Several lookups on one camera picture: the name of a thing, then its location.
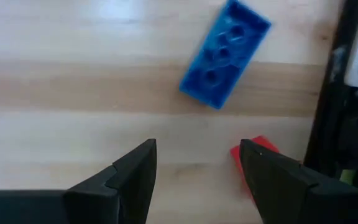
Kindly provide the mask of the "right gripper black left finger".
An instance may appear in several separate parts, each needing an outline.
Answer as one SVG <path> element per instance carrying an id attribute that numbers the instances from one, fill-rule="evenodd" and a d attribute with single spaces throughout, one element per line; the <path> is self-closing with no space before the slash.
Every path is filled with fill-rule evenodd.
<path id="1" fill-rule="evenodd" d="M 69 224 L 145 224 L 157 173 L 148 139 L 63 195 Z"/>

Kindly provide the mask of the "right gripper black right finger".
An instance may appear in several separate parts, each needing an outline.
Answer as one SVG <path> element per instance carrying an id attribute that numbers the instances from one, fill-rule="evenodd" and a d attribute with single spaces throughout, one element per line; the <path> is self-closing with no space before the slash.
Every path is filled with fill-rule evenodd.
<path id="1" fill-rule="evenodd" d="M 250 139 L 240 159 L 264 224 L 358 224 L 357 188 Z"/>

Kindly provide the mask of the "red rectangular block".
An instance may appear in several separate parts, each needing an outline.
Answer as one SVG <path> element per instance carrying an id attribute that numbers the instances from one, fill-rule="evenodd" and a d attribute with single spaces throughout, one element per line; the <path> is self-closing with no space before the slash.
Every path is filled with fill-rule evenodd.
<path id="1" fill-rule="evenodd" d="M 252 138 L 252 141 L 263 146 L 266 147 L 267 149 L 269 149 L 270 151 L 273 152 L 277 152 L 280 153 L 280 151 L 264 136 L 257 136 L 255 138 Z M 241 160 L 240 160 L 240 147 L 239 146 L 235 146 L 230 150 L 230 154 L 231 157 L 236 165 L 237 170 L 240 173 L 241 176 L 241 180 L 242 180 L 242 184 L 244 186 L 244 190 L 246 191 L 247 195 L 250 197 L 250 199 L 252 201 L 254 201 L 254 198 L 252 196 L 252 193 L 250 191 L 249 186 L 247 185 L 246 179 L 244 177 L 244 171 L 242 169 L 242 165 L 241 165 Z"/>

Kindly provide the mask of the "blue hollow brick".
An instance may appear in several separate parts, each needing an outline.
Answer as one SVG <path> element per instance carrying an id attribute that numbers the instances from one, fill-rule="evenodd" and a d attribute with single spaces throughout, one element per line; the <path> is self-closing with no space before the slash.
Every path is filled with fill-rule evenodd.
<path id="1" fill-rule="evenodd" d="M 180 90 L 221 109 L 271 26 L 239 0 L 227 0 L 190 63 Z"/>

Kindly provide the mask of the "black aluminium table frame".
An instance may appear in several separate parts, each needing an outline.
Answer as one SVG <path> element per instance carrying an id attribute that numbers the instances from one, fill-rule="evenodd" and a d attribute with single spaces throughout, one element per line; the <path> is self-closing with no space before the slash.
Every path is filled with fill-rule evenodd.
<path id="1" fill-rule="evenodd" d="M 358 187 L 358 87 L 344 83 L 358 28 L 358 0 L 344 0 L 304 159 L 305 166 L 339 179 L 355 169 Z"/>

